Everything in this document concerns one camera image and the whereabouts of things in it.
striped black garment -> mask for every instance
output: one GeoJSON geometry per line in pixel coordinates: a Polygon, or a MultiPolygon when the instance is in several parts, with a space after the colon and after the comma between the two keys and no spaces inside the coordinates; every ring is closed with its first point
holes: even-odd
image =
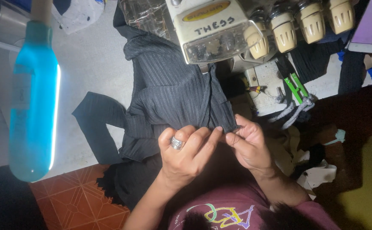
{"type": "Polygon", "coordinates": [[[88,92],[72,113],[99,163],[142,161],[158,153],[157,138],[167,127],[237,128],[215,64],[203,75],[198,65],[185,63],[179,46],[117,21],[115,15],[115,27],[128,39],[125,57],[134,67],[131,104],[125,110],[110,97],[88,92]],[[119,150],[106,124],[125,129],[119,150]]]}

person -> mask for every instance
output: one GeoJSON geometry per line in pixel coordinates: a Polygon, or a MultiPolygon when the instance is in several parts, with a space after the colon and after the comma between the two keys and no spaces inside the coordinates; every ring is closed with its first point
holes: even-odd
{"type": "MultiPolygon", "coordinates": [[[[213,131],[205,127],[196,130],[190,125],[178,131],[167,128],[159,137],[162,169],[127,218],[123,230],[158,229],[173,197],[191,194],[182,194],[188,186],[201,187],[192,186],[191,182],[199,180],[218,145],[218,149],[233,150],[234,159],[249,172],[250,180],[219,186],[213,186],[210,179],[203,180],[201,185],[207,184],[209,189],[177,206],[170,213],[168,230],[339,230],[323,208],[311,201],[306,190],[276,166],[260,126],[240,115],[235,115],[235,119],[240,128],[226,134],[221,127],[213,131]],[[184,143],[183,148],[175,149],[172,137],[184,143]],[[221,142],[229,147],[220,147],[221,142]]],[[[244,177],[236,170],[229,173],[218,162],[216,167],[227,171],[222,179],[230,174],[244,177]]]]}

